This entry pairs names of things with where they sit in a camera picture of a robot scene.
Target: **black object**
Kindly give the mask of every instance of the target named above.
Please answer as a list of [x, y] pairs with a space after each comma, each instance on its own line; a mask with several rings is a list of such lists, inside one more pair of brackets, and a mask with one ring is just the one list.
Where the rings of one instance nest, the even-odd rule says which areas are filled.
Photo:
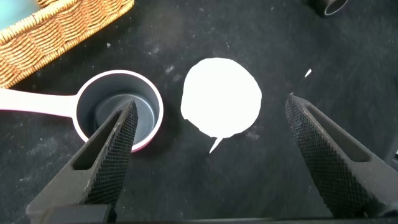
[[66, 205], [109, 205], [112, 214], [126, 175], [137, 120], [133, 101], [125, 110], [115, 111], [27, 206], [32, 223], [42, 220], [48, 209]]
[[321, 16], [330, 16], [338, 12], [348, 0], [314, 0], [315, 9]]
[[[96, 220], [100, 219], [100, 213], [84, 214], [82, 218], [65, 219], [67, 222], [58, 222], [65, 217], [66, 213], [52, 213], [45, 217], [41, 224], [47, 223], [100, 223], [100, 222], [79, 222], [78, 220]], [[397, 223], [398, 218], [368, 218], [368, 219], [308, 219], [308, 220], [271, 220], [269, 218], [234, 218], [234, 219], [214, 219], [214, 220], [188, 220], [182, 222], [123, 222], [133, 224], [392, 224]]]
[[308, 101], [289, 95], [289, 122], [334, 217], [398, 215], [398, 173]]

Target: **measuring cup handle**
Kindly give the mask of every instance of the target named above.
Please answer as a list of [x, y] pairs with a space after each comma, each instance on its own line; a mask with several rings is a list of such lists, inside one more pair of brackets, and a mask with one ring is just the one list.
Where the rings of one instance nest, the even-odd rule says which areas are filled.
[[76, 96], [55, 96], [0, 88], [0, 110], [29, 111], [74, 117]]

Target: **white paper circle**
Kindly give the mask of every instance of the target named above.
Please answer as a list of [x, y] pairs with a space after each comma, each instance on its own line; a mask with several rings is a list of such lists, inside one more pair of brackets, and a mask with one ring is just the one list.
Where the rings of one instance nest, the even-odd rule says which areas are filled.
[[261, 107], [261, 90], [250, 73], [233, 60], [208, 58], [191, 68], [185, 79], [181, 114], [217, 140], [250, 127]]

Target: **white speck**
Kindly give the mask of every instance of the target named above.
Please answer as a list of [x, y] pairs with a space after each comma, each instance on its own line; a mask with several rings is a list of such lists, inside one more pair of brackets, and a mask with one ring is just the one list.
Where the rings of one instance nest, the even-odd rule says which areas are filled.
[[307, 73], [305, 74], [304, 78], [306, 78], [310, 73], [312, 72], [311, 68], [309, 71], [307, 71]]
[[152, 50], [152, 53], [154, 53], [154, 54], [156, 54], [157, 52], [159, 52], [159, 47], [155, 47], [153, 50]]
[[166, 74], [169, 74], [173, 69], [174, 69], [174, 65], [170, 65], [169, 67], [166, 68], [166, 70], [164, 72]]
[[176, 76], [173, 77], [173, 82], [178, 82], [181, 80], [181, 78], [182, 78], [182, 75], [177, 74]]
[[22, 179], [19, 179], [19, 181], [30, 181], [31, 179], [32, 179], [31, 176], [27, 176], [27, 177], [24, 177]]
[[255, 132], [251, 132], [251, 131], [247, 131], [246, 136], [253, 140], [258, 140], [260, 138], [260, 135], [256, 134]]

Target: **cup rim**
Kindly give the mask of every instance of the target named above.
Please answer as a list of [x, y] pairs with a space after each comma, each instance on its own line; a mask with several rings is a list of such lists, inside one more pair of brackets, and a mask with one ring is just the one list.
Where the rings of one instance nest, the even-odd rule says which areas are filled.
[[83, 92], [86, 90], [86, 88], [88, 86], [90, 86], [94, 81], [96, 81], [99, 78], [105, 77], [107, 75], [114, 75], [114, 74], [117, 74], [117, 73], [118, 74], [122, 73], [122, 74], [126, 74], [126, 75], [132, 75], [132, 76], [137, 77], [137, 78], [141, 79], [142, 81], [144, 81], [146, 84], [148, 84], [150, 86], [152, 91], [155, 93], [157, 101], [159, 103], [159, 116], [157, 118], [156, 125], [155, 125], [153, 130], [149, 133], [149, 135], [146, 138], [144, 138], [141, 142], [139, 142], [139, 143], [137, 143], [137, 144], [132, 146], [131, 152], [136, 152], [136, 151], [142, 149], [143, 147], [145, 147], [150, 142], [150, 140], [152, 140], [152, 138], [155, 136], [155, 134], [158, 132], [158, 130], [160, 128], [160, 124], [162, 123], [162, 120], [163, 120], [163, 113], [164, 113], [163, 101], [162, 101], [162, 97], [160, 96], [160, 93], [159, 93], [158, 89], [156, 89], [155, 85], [151, 81], [149, 81], [149, 79], [147, 79], [146, 77], [144, 77], [144, 76], [142, 76], [142, 75], [140, 75], [140, 74], [138, 74], [136, 72], [132, 72], [132, 71], [128, 71], [128, 70], [110, 70], [110, 71], [107, 71], [107, 72], [100, 73], [100, 74], [94, 76], [93, 78], [89, 79], [80, 88], [79, 92], [76, 94], [76, 110], [75, 110], [75, 113], [73, 114], [73, 117], [72, 117], [73, 125], [74, 125], [74, 127], [76, 129], [76, 132], [81, 137], [81, 139], [84, 142], [87, 142], [88, 141], [88, 137], [81, 130], [80, 125], [79, 125], [78, 120], [77, 120], [77, 104], [79, 102], [79, 99], [80, 99], [81, 95], [83, 94]]

